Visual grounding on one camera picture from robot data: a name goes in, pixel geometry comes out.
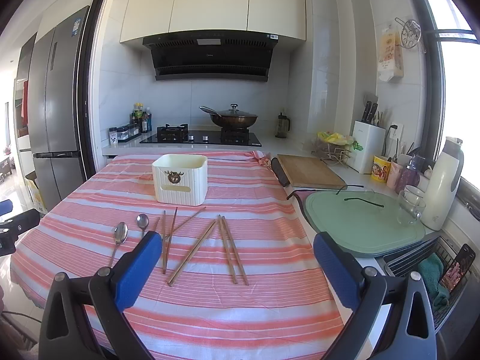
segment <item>power outlet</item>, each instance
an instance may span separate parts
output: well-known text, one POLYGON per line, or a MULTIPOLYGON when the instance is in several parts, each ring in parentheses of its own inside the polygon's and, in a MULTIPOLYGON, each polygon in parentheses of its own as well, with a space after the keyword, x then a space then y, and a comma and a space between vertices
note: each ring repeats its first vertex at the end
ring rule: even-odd
POLYGON ((389 138, 394 140, 396 139, 401 140, 402 132, 403 132, 403 124, 396 123, 396 122, 393 122, 392 124, 397 125, 397 129, 396 130, 394 128, 390 129, 389 138))

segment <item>green mat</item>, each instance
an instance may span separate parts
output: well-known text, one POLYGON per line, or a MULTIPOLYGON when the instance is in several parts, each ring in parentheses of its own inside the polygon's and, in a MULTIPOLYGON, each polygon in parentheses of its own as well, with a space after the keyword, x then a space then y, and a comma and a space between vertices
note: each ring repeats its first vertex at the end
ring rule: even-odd
POLYGON ((419 242, 425 236, 420 221, 400 225, 398 203, 376 192, 319 191, 305 201, 305 214, 316 231, 326 231, 344 250, 356 257, 376 257, 406 245, 419 242), (377 207, 361 198, 384 207, 377 207))

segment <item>yellow cup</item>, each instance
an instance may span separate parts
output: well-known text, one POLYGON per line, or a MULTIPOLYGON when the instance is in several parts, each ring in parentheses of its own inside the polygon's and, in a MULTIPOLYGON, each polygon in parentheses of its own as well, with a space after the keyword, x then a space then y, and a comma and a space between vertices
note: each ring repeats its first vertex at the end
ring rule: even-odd
POLYGON ((387 157, 373 156, 373 167, 371 169, 371 178, 381 183, 386 183, 388 178, 388 172, 390 171, 390 165, 387 157))

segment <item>smartphone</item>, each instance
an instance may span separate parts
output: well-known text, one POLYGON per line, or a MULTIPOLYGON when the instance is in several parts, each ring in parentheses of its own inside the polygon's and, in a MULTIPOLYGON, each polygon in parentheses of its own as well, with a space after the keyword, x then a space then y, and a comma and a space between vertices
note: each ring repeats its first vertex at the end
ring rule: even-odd
POLYGON ((448 267, 439 283, 443 285, 448 292, 452 292, 465 273, 469 270, 475 260, 475 252, 467 244, 463 244, 452 264, 448 267))

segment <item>wok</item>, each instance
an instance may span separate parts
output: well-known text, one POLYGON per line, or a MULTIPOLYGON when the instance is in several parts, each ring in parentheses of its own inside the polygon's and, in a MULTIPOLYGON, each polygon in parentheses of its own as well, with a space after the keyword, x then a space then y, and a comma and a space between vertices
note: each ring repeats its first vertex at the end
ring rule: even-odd
POLYGON ((249 114, 237 109, 238 104, 230 104, 231 109, 226 111, 215 111, 212 108, 200 106, 199 108, 210 114, 210 118, 217 126, 227 130, 236 130, 238 128, 248 128, 257 120, 257 115, 249 114))

